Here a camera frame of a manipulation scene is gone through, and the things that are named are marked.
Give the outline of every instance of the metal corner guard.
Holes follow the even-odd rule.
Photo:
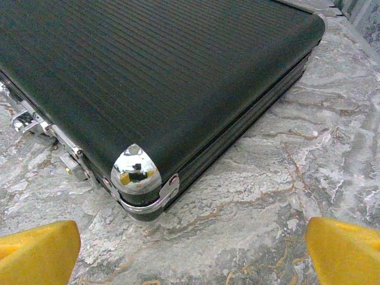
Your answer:
[[[164,207],[178,193],[178,174],[173,175],[164,186],[162,186],[162,183],[161,174],[152,159],[141,147],[133,144],[115,161],[111,170],[111,182],[108,181],[105,184],[111,193],[114,193],[113,197],[119,200],[127,211],[136,214],[148,214]],[[120,196],[116,193],[120,191],[131,195],[141,195],[157,188],[161,188],[159,192],[160,198],[145,207],[129,205],[120,199]]]
[[[115,161],[111,181],[121,192],[139,195],[155,190],[162,184],[156,165],[138,145],[130,145]]]

